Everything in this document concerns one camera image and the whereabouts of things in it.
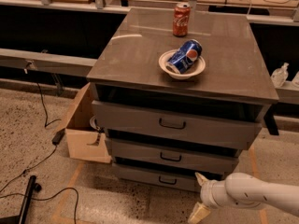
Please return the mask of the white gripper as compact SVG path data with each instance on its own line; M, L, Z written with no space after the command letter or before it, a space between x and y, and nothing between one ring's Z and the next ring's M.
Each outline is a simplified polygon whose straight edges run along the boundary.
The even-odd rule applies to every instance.
M200 173L195 173L195 176L201 186L200 198L202 203L197 202L195 204L188 218L189 224L198 224L206 218L210 214L209 208L216 209L228 206L230 203L224 181L208 180Z

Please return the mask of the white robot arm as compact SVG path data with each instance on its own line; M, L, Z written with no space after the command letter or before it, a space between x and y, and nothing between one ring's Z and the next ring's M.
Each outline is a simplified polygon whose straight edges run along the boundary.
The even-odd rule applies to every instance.
M201 187L197 202L188 219L198 224L212 209L225 206L240 209L263 209L265 204L299 217L299 187L262 181L245 173L232 173L224 180L209 180L196 173Z

